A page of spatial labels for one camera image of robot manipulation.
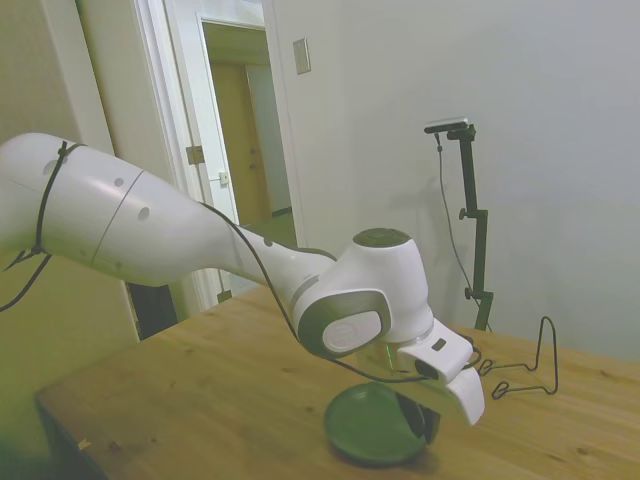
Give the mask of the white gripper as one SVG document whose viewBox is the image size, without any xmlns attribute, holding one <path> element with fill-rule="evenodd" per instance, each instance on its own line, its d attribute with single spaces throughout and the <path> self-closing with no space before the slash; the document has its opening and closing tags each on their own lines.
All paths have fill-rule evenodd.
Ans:
<svg viewBox="0 0 640 480">
<path fill-rule="evenodd" d="M 431 445 L 439 431 L 441 415 L 475 425 L 485 410 L 480 376 L 473 368 L 462 370 L 450 382 L 425 380 L 395 384 L 399 407 L 411 432 Z M 425 410 L 425 421 L 421 407 Z"/>
</svg>

